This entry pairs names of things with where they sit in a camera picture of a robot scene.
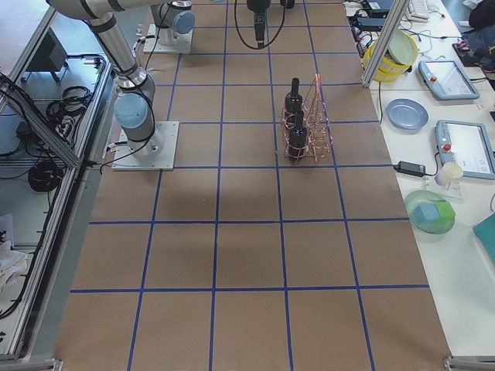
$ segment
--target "yellow bucket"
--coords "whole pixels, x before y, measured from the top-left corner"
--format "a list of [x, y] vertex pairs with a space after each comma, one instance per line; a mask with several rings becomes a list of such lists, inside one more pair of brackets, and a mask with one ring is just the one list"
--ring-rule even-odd
[[[381, 64], [378, 67], [378, 71], [374, 77], [376, 81], [388, 82], [393, 81], [399, 77], [401, 73], [407, 71], [412, 64], [418, 58], [418, 46], [416, 45], [416, 41], [413, 40], [409, 35], [407, 35], [409, 42], [411, 43], [411, 50], [414, 53], [414, 60], [410, 64], [399, 64], [395, 62], [389, 55], [386, 54], [381, 60]], [[374, 43], [370, 45], [363, 56], [363, 65], [366, 68], [367, 64], [370, 62], [371, 55], [374, 51]]]

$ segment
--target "copper wire rack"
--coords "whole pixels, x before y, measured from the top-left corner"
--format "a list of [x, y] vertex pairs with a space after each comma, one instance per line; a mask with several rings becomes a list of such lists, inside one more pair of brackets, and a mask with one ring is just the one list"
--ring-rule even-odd
[[[329, 135], [329, 120], [326, 115], [326, 105], [321, 98], [321, 79], [319, 73], [315, 75], [308, 93], [302, 103], [304, 111], [304, 125], [308, 131], [306, 146], [304, 148], [295, 148], [288, 143], [288, 132], [294, 127], [294, 120], [291, 119], [295, 114], [289, 113], [285, 107], [282, 108], [281, 124], [284, 132], [284, 157], [297, 164], [302, 158], [313, 158], [315, 164], [318, 164], [321, 158], [325, 158], [330, 153], [330, 145], [333, 143]], [[290, 155], [289, 149], [293, 148], [298, 153], [297, 156]]]

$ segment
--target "paper cup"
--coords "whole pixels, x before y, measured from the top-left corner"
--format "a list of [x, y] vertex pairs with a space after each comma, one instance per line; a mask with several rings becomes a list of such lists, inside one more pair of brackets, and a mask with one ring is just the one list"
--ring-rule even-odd
[[447, 187], [450, 185], [452, 180], [459, 179], [463, 176], [464, 171], [455, 162], [446, 162], [443, 164], [439, 173], [435, 177], [436, 184], [442, 187]]

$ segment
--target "blue plate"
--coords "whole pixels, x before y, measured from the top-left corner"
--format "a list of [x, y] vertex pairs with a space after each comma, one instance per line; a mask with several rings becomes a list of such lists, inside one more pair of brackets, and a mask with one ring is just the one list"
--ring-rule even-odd
[[401, 129], [418, 130], [428, 122], [426, 109], [410, 99], [396, 99], [387, 106], [387, 116], [391, 123]]

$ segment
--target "white table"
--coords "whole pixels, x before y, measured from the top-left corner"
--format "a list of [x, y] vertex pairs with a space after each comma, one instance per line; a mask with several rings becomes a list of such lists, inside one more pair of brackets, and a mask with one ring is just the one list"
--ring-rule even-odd
[[[415, 22], [412, 29], [433, 36], [458, 36], [459, 31], [440, 0], [429, 0], [441, 13], [432, 13], [428, 23]], [[419, 60], [457, 59], [452, 44], [456, 39], [432, 39], [422, 36], [420, 50], [429, 50]], [[436, 100], [418, 75], [401, 75], [396, 81], [381, 84], [381, 102], [387, 105], [400, 97], [423, 105], [429, 115], [428, 123], [417, 133], [397, 129], [384, 113], [382, 130], [393, 163], [400, 160], [426, 165], [427, 172], [435, 172], [436, 142], [434, 128], [442, 119], [480, 122], [486, 125], [490, 143], [495, 148], [495, 122], [489, 115], [495, 111], [495, 92], [486, 82], [476, 83], [481, 96], [475, 101], [441, 102]], [[465, 68], [470, 78], [484, 77], [478, 67]], [[378, 83], [370, 91], [377, 113]], [[422, 187], [422, 180], [397, 174], [403, 197]], [[490, 199], [495, 193], [495, 181], [462, 178], [463, 201], [450, 199], [456, 211], [456, 224], [444, 235], [430, 235], [414, 231], [425, 272], [428, 277], [440, 321], [453, 356], [495, 356], [495, 268], [481, 242], [475, 237], [473, 226], [490, 215]]]

